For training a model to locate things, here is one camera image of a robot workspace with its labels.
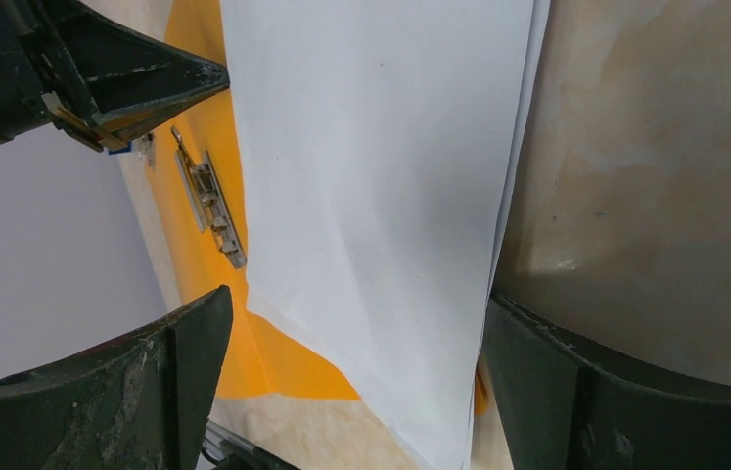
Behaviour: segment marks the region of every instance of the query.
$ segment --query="white paper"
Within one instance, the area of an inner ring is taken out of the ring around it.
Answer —
[[[535,77],[538,73],[538,61],[541,58],[541,49],[546,33],[546,24],[549,17],[549,6],[551,0],[534,0],[532,8],[532,26],[529,31],[529,44],[526,47],[526,63],[524,66],[524,80],[521,86],[521,102],[518,106],[518,116],[515,120],[515,135],[512,137],[512,153],[509,158],[509,167],[506,171],[506,185],[503,188],[503,198],[500,201],[500,212],[497,216],[495,227],[494,253],[492,255],[492,266],[489,270],[488,293],[491,294],[492,283],[494,282],[497,261],[500,258],[500,249],[503,245],[503,235],[506,229],[506,222],[509,220],[509,207],[512,205],[512,193],[515,190],[515,175],[518,168],[518,159],[521,156],[521,147],[524,144],[526,132],[526,119],[529,117],[529,109],[532,105],[532,90],[535,85]]]
[[[222,0],[248,308],[468,468],[532,0]]]

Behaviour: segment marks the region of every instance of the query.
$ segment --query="gray wall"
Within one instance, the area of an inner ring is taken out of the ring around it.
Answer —
[[[164,313],[115,157],[53,126],[0,146],[0,378]]]

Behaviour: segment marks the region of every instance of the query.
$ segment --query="metal clasp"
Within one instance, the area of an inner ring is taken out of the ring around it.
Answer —
[[[198,230],[203,233],[209,229],[218,250],[226,255],[233,267],[241,269],[247,264],[247,257],[241,247],[241,241],[224,199],[224,193],[221,191],[221,185],[218,183],[215,167],[209,158],[209,151],[204,150],[203,161],[195,164],[175,126],[172,126],[172,135],[178,143],[175,161],[178,164]]]

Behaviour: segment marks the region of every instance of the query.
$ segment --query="beige table surface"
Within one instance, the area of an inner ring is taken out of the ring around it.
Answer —
[[[163,39],[172,5],[172,0],[83,1],[107,17],[157,39]],[[120,158],[167,309],[174,309],[180,306],[180,294],[144,164],[140,155]],[[216,399],[211,418],[304,470],[418,468],[362,401],[279,395]],[[471,469],[511,468],[492,398],[486,413],[475,422]]]

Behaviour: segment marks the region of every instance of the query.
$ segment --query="metal bracket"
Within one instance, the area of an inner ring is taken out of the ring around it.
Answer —
[[[226,255],[233,267],[241,269],[247,264],[247,257],[238,238],[224,193],[221,191],[221,184],[215,174],[215,166],[209,157],[209,151],[204,150],[203,161],[196,164],[175,126],[172,126],[172,136],[178,143],[175,162],[181,173],[181,180],[192,206],[198,230],[202,233],[207,228],[211,230],[218,250]]]

